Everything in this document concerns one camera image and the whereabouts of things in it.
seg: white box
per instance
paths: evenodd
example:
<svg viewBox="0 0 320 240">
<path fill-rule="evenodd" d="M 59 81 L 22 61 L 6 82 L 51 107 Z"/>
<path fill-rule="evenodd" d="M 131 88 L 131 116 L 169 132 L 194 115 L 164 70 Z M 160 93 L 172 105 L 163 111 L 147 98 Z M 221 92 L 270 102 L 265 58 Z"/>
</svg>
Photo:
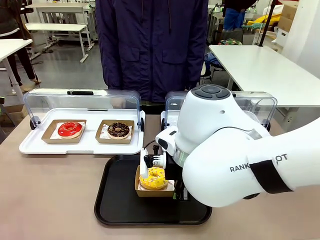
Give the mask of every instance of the white box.
<svg viewBox="0 0 320 240">
<path fill-rule="evenodd" d="M 278 33 L 276 34 L 276 43 L 284 47 L 287 42 L 288 35 L 289 35 L 289 32 L 279 28 Z"/>
</svg>

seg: black tray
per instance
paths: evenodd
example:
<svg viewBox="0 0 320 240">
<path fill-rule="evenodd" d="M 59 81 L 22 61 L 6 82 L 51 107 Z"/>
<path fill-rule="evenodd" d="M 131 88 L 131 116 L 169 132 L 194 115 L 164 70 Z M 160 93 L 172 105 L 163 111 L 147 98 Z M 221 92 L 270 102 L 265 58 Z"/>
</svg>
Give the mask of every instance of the black tray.
<svg viewBox="0 0 320 240">
<path fill-rule="evenodd" d="M 138 197 L 135 176 L 140 155 L 118 155 L 105 165 L 94 205 L 96 218 L 106 225 L 199 225 L 212 208 L 195 200 Z"/>
</svg>

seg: black strap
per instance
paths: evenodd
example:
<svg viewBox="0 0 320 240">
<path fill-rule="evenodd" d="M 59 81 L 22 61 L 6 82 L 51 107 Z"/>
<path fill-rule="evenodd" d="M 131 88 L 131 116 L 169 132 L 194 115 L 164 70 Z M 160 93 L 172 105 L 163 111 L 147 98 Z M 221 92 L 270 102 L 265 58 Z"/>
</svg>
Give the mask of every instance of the black strap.
<svg viewBox="0 0 320 240">
<path fill-rule="evenodd" d="M 279 194 L 292 192 L 292 190 L 282 180 L 272 160 L 265 160 L 250 164 L 250 168 L 261 187 L 267 193 Z"/>
</svg>

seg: cardboard box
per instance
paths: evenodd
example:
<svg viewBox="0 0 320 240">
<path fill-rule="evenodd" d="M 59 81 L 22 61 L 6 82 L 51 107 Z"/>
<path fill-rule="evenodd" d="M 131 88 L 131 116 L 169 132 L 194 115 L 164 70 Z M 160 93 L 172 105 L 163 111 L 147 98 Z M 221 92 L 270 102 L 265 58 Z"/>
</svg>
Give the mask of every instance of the cardboard box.
<svg viewBox="0 0 320 240">
<path fill-rule="evenodd" d="M 16 124 L 22 122 L 22 120 L 28 115 L 28 111 L 25 105 L 14 105 L 14 106 L 5 106 L 4 109 L 10 115 L 10 117 L 15 121 Z M 11 124 L 11 121 L 3 112 L 0 116 L 1 124 Z"/>
<path fill-rule="evenodd" d="M 71 139 L 50 139 L 50 137 L 52 136 L 52 134 L 56 130 L 58 123 L 68 123 L 68 122 L 77 122 L 77 123 L 84 122 L 84 127 L 82 128 L 82 132 L 81 132 L 81 134 L 79 136 L 77 136 L 75 138 L 71 138 Z M 87 123 L 87 120 L 83 120 L 83 119 L 58 119 L 58 120 L 53 120 L 50 123 L 50 125 L 48 126 L 48 128 L 45 130 L 45 132 L 42 135 L 41 139 L 47 144 L 78 144 L 80 142 L 80 139 L 81 139 L 82 135 L 85 132 L 86 123 Z"/>
<path fill-rule="evenodd" d="M 284 6 L 281 13 L 282 17 L 293 20 L 295 18 L 297 9 L 298 9 L 298 1 L 280 1 Z"/>
<path fill-rule="evenodd" d="M 291 26 L 292 26 L 293 20 L 283 17 L 280 17 L 279 23 L 278 23 L 278 28 L 282 29 L 286 32 L 290 32 Z"/>
<path fill-rule="evenodd" d="M 104 124 L 110 126 L 113 123 L 124 123 L 124 124 L 127 124 L 129 127 L 132 126 L 131 138 L 130 139 L 104 139 L 104 138 L 100 138 L 101 131 L 102 131 Z M 95 139 L 100 144 L 130 144 L 134 132 L 135 132 L 135 121 L 133 121 L 133 120 L 102 120 L 98 130 L 96 131 Z"/>
<path fill-rule="evenodd" d="M 140 198 L 146 197 L 168 197 L 172 198 L 175 193 L 175 188 L 168 183 L 168 186 L 161 190 L 148 190 L 139 189 L 139 176 L 140 176 L 140 165 L 137 167 L 135 172 L 134 189 Z"/>
<path fill-rule="evenodd" d="M 276 44 L 284 47 L 287 42 L 288 35 L 289 35 L 289 32 L 279 28 L 278 33 L 276 34 Z"/>
</svg>

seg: white robotic arm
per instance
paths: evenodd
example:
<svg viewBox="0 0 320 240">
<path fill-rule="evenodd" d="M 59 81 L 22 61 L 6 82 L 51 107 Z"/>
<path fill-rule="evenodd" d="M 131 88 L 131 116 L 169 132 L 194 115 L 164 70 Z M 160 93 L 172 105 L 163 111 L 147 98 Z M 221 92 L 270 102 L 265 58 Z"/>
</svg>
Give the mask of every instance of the white robotic arm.
<svg viewBox="0 0 320 240">
<path fill-rule="evenodd" d="M 195 199 L 223 207 L 261 192 L 320 184 L 320 119 L 273 137 L 240 109 L 232 95 L 213 100 L 196 93 L 218 91 L 215 88 L 219 87 L 190 91 L 177 127 L 156 137 L 183 167 L 184 185 Z M 218 93 L 223 96 L 225 91 L 219 88 Z"/>
</svg>

